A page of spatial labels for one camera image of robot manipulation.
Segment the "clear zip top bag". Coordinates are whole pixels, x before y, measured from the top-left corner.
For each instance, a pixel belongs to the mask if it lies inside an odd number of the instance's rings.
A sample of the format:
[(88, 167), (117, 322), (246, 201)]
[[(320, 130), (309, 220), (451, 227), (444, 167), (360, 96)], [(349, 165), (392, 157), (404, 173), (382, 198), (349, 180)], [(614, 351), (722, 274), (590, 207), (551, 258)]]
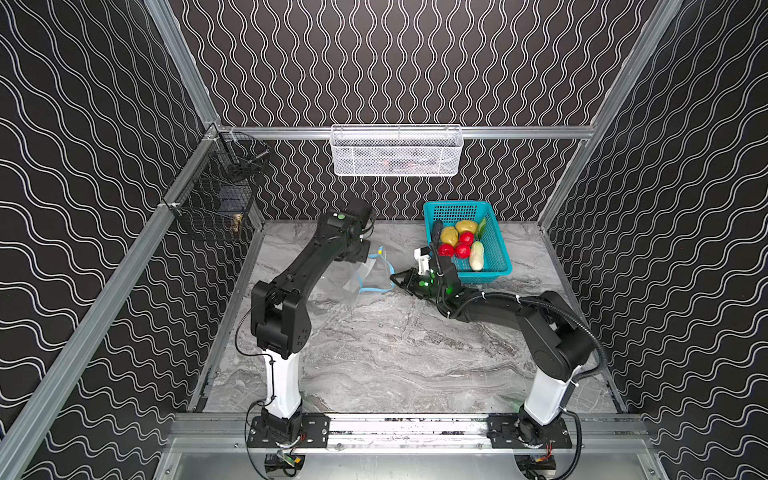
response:
[(372, 247), (362, 263), (334, 262), (324, 274), (328, 291), (346, 306), (359, 300), (381, 296), (395, 288), (390, 277), (395, 273), (384, 245)]

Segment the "red tomato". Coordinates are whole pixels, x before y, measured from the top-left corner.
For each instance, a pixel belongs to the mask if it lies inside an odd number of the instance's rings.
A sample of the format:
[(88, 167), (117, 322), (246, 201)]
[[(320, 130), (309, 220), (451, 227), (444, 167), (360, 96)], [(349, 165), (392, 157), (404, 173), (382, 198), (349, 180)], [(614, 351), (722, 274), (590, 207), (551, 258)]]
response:
[(438, 255), (441, 257), (453, 257), (455, 247), (449, 243), (442, 243), (438, 248)]
[(472, 231), (461, 232), (458, 237), (458, 242), (454, 247), (454, 256), (458, 259), (468, 259), (471, 256), (474, 239), (475, 237)]

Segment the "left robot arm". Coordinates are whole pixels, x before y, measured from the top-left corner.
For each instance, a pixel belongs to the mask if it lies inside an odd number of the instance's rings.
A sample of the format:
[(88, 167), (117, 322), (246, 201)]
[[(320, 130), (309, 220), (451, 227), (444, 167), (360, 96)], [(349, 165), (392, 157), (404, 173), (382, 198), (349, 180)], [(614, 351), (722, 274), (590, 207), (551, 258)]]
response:
[(321, 214), (314, 235), (292, 263), (252, 289), (250, 329), (267, 355), (265, 411), (272, 417), (289, 420), (300, 410), (299, 353), (312, 331), (309, 297), (332, 263), (367, 259), (370, 241), (364, 235), (372, 211), (367, 201), (353, 199), (341, 210)]

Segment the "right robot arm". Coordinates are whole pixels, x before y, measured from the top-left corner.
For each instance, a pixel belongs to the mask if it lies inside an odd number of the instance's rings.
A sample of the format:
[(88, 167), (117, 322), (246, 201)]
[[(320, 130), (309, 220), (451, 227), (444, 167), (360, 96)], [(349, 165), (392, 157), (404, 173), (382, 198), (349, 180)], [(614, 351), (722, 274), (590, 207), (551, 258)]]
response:
[(602, 344), (558, 293), (520, 296), (483, 290), (462, 283), (449, 261), (426, 258), (426, 267), (393, 273), (391, 282), (432, 304), (447, 319), (521, 333), (536, 366), (533, 386), (520, 410), (523, 421), (540, 428), (552, 424), (565, 412), (580, 380), (605, 369)]

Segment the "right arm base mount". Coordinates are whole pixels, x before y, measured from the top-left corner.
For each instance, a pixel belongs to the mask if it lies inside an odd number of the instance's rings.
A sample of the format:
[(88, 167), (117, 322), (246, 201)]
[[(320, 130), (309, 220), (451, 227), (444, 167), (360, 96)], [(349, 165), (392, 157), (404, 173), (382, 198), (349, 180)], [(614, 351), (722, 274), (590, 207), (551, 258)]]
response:
[(573, 446), (561, 415), (547, 425), (540, 425), (526, 413), (490, 414), (486, 426), (493, 449), (570, 449)]

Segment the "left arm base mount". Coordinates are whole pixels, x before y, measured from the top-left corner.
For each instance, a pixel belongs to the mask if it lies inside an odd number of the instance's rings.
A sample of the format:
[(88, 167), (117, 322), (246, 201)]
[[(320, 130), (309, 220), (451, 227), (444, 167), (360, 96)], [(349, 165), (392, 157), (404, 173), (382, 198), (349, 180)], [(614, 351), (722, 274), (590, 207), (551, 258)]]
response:
[(330, 418), (319, 413), (297, 411), (289, 419), (267, 411), (255, 416), (246, 428), (248, 448), (325, 448), (330, 433)]

